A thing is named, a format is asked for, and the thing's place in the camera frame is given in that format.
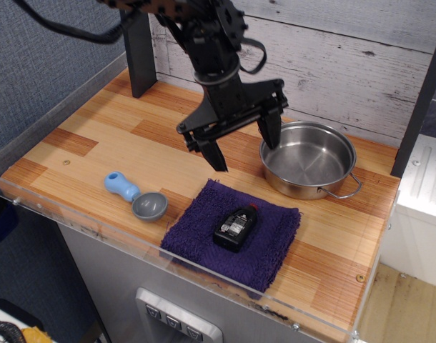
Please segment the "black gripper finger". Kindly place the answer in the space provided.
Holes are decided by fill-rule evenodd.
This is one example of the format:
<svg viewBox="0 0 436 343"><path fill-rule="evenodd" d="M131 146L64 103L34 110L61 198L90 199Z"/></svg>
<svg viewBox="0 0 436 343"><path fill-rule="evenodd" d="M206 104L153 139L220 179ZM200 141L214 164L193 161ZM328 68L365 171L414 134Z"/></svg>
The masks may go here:
<svg viewBox="0 0 436 343"><path fill-rule="evenodd" d="M270 149L275 149L281 139L282 111L259 111L257 120L260 134Z"/></svg>
<svg viewBox="0 0 436 343"><path fill-rule="evenodd" d="M215 140L201 141L199 148L203 157L216 172L228 172L224 155Z"/></svg>

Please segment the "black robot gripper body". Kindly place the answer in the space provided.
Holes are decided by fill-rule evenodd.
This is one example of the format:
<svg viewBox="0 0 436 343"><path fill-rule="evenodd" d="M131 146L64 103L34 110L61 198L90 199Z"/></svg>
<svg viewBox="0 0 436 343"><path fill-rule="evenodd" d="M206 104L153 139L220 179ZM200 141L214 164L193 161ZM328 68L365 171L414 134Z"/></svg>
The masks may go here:
<svg viewBox="0 0 436 343"><path fill-rule="evenodd" d="M257 122L259 111L282 111L287 107L284 81L272 79L243 83L239 75L221 83L203 86L201 104L177 126L188 150L199 151L201 141L213 141L243 126Z"/></svg>

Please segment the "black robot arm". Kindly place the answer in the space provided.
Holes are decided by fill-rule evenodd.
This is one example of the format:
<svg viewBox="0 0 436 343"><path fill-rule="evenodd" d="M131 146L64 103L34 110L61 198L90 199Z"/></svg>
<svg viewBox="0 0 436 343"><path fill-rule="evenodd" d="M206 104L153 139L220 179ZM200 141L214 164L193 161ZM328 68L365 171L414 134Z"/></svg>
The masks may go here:
<svg viewBox="0 0 436 343"><path fill-rule="evenodd" d="M156 16L189 57L194 80L202 87L201 104L177 126L190 151L202 154L217 172L227 165L217 140L257 122L271 149L280 142L281 114L287 98L281 79L246 84L240 79L242 45L264 50L244 36L244 12L231 1L106 1L110 8Z"/></svg>

